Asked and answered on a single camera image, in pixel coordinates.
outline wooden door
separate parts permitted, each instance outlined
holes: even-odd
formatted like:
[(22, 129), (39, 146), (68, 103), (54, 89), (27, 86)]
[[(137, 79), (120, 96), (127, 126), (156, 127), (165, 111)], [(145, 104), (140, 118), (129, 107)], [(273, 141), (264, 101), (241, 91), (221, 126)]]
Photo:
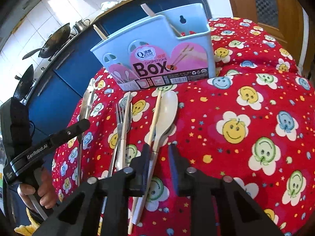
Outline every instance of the wooden door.
[(299, 63), (304, 20), (297, 0), (230, 0), (230, 3), (235, 17), (258, 23)]

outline screw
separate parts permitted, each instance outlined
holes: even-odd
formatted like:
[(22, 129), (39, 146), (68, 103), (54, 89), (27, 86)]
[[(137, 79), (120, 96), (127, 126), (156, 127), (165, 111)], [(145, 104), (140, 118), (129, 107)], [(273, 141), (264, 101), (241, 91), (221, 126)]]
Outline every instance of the screw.
[(95, 184), (97, 182), (97, 178), (92, 176), (88, 178), (88, 183), (89, 184)]
[(189, 174), (192, 174), (192, 173), (195, 173), (195, 172), (197, 171), (197, 169), (194, 168), (194, 167), (189, 167), (189, 168), (187, 168), (186, 171), (187, 171)]
[(131, 167), (126, 167), (126, 168), (123, 169), (123, 171), (124, 171), (126, 174), (129, 174), (129, 173), (131, 173), (131, 172), (133, 171), (133, 168), (131, 168)]
[(233, 181), (233, 178), (230, 176), (224, 176), (223, 180), (224, 180), (224, 182), (231, 183)]

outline metal kettle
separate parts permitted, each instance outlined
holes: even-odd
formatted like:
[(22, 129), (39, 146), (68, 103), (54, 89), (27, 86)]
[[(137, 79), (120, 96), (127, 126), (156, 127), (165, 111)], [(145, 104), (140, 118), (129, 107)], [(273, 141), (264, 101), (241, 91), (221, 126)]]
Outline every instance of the metal kettle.
[(73, 26), (73, 29), (75, 30), (75, 32), (77, 33), (77, 34), (79, 34), (79, 33), (81, 33), (84, 29), (86, 29), (89, 25), (90, 25), (90, 23), (91, 23), (91, 21), (87, 18), (87, 19), (85, 19), (85, 20), (79, 20), (79, 21), (77, 21), (75, 24), (74, 24), (74, 26)]

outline black pan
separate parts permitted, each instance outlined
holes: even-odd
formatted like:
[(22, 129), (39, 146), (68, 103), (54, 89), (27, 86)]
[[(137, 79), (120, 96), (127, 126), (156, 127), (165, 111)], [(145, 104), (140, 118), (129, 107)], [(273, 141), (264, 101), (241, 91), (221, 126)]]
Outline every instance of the black pan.
[(22, 78), (20, 79), (20, 82), (15, 89), (13, 97), (17, 98), (19, 101), (25, 98), (33, 85), (33, 79), (34, 69), (33, 65), (30, 65), (29, 68), (23, 74)]
[(49, 39), (45, 42), (42, 48), (38, 48), (27, 53), (22, 59), (26, 59), (30, 56), (33, 56), (36, 52), (40, 51), (38, 57), (48, 58), (53, 56), (60, 47), (69, 39), (70, 36), (70, 23), (59, 28), (56, 32), (54, 32)]

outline table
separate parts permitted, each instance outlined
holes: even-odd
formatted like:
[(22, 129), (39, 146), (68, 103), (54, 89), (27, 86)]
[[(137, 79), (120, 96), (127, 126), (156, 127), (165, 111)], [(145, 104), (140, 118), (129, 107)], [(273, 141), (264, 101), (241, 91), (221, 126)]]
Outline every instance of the table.
[[(314, 89), (298, 75), (292, 56), (255, 23), (220, 18), (209, 25), (218, 77), (163, 88), (177, 93), (177, 117), (160, 148), (133, 236), (190, 235), (190, 199), (175, 195), (170, 178), (171, 143), (207, 175), (232, 176), (283, 233), (293, 234), (314, 208)], [(126, 95), (104, 68), (95, 80), (83, 180), (107, 176), (117, 136), (115, 104)], [(157, 94), (154, 88), (132, 93), (129, 159), (141, 155), (148, 139)], [(77, 122), (80, 104), (69, 124)], [(76, 139), (56, 151), (52, 174), (60, 201), (77, 188), (77, 156)]]

